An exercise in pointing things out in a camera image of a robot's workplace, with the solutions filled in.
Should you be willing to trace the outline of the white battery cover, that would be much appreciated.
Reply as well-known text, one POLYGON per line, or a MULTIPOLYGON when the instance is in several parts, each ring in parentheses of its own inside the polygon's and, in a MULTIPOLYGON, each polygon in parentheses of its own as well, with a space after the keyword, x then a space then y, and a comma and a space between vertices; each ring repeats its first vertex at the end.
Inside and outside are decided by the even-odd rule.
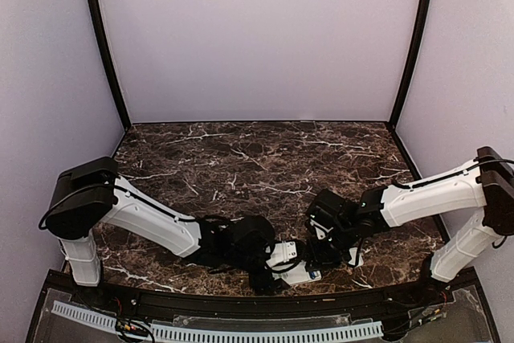
POLYGON ((363 263, 363 257, 361 254, 361 250, 358 247, 353 247, 349 249, 350 261, 348 262, 348 266, 351 268, 360 267, 363 263))

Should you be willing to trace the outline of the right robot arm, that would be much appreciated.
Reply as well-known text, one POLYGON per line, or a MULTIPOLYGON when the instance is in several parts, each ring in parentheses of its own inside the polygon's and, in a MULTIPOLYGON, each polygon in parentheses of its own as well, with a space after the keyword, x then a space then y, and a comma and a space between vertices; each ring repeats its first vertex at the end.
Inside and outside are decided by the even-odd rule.
POLYGON ((452 281, 486 248, 499 248, 513 235, 513 162, 489 146, 445 173, 366 190, 357 202, 322 190, 306 213, 306 227, 312 233, 305 250, 306 268, 324 270, 343 263, 357 267, 366 239, 414 220, 463 209, 474 213, 432 253, 425 264, 426 276, 410 287, 410 299, 426 306, 441 292, 441 283, 452 281))

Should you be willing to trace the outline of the white remote control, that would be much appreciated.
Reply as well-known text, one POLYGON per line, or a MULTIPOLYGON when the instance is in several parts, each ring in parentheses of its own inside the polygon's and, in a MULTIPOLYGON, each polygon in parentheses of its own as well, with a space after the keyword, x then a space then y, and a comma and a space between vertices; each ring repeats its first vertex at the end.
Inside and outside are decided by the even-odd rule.
POLYGON ((282 279, 286 284, 290 286, 298 285, 298 284, 307 284, 311 282, 315 282, 309 278, 309 272, 305 267, 305 262, 300 262, 296 267, 292 268, 292 263, 284 265, 282 267, 278 267, 279 270, 288 268, 287 272, 283 273, 273 273, 273 277, 275 279, 282 279))

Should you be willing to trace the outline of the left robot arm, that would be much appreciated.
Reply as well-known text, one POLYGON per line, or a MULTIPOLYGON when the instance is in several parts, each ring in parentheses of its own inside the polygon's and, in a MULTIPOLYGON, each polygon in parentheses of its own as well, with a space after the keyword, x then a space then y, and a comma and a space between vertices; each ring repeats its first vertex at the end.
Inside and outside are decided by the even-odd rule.
POLYGON ((62 172, 51 204, 39 221, 61 243, 74 281, 97 308, 113 301, 92 229, 97 223, 121 227, 197 265, 232 267, 248 274, 258 295, 275 295, 289 284, 268 265, 275 230, 262 216, 233 221, 218 215, 195 218, 175 211, 135 188, 111 157, 101 157, 62 172))

